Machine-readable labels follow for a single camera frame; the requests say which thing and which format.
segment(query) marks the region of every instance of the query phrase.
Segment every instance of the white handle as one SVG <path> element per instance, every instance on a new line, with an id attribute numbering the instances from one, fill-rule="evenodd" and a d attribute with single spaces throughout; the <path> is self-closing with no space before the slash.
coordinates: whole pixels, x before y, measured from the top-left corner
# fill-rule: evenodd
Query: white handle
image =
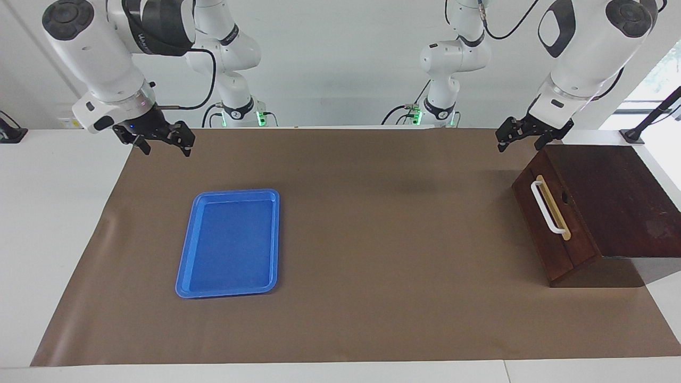
<path id="1" fill-rule="evenodd" d="M 546 207 L 546 203 L 544 203 L 544 199 L 541 197 L 541 191 L 539 190 L 539 186 L 541 186 L 542 184 L 543 183 L 541 181 L 535 181 L 531 185 L 532 194 L 535 195 L 537 205 L 539 205 L 539 210 L 541 210 L 541 214 L 544 216 L 544 219 L 546 220 L 546 224 L 548 225 L 549 230 L 556 234 L 565 234 L 567 230 L 561 229 L 558 226 L 556 226 L 556 224 L 553 222 L 553 218 L 551 218 L 549 209 Z"/>

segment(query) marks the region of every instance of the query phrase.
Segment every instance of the drawer handle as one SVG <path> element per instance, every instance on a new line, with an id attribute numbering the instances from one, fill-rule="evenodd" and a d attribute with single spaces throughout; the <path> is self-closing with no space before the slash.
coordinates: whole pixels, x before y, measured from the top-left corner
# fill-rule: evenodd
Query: drawer handle
<path id="1" fill-rule="evenodd" d="M 553 198 L 551 191 L 546 185 L 544 177 L 539 175 L 537 180 L 532 183 L 531 189 L 532 194 L 534 194 L 535 199 L 537 200 L 539 210 L 541 210 L 541 214 L 544 216 L 544 220 L 546 220 L 546 225 L 549 227 L 549 230 L 555 234 L 562 235 L 564 240 L 569 241 L 570 238 L 572 238 L 572 234 L 567 228 L 567 223 L 565 222 L 563 215 L 560 214 L 556 200 Z"/>

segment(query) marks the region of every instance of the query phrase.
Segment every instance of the black joint cap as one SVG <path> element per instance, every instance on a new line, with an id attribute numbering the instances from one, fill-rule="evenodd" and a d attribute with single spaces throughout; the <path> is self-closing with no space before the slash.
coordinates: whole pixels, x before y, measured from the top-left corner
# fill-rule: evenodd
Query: black joint cap
<path id="1" fill-rule="evenodd" d="M 54 39 L 70 41 L 90 26 L 95 8 L 87 0 L 58 0 L 43 14 L 43 28 Z"/>
<path id="2" fill-rule="evenodd" d="M 605 7 L 607 19 L 631 38 L 644 36 L 652 28 L 652 15 L 634 0 L 612 0 Z"/>

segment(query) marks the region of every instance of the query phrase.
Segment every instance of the brown leather surface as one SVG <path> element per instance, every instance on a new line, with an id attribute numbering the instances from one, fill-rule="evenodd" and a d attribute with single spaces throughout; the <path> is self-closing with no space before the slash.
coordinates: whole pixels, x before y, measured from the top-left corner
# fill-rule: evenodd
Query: brown leather surface
<path id="1" fill-rule="evenodd" d="M 199 130 L 133 151 L 34 366 L 681 355 L 645 288 L 551 289 L 494 132 Z M 187 301 L 192 200 L 281 194 L 279 283 Z"/>

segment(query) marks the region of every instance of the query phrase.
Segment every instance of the wall outlet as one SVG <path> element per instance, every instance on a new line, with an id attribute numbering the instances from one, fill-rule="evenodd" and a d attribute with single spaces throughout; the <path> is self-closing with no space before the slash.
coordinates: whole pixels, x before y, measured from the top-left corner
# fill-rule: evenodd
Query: wall outlet
<path id="1" fill-rule="evenodd" d="M 75 118 L 59 119 L 61 129 L 83 129 L 83 126 Z"/>

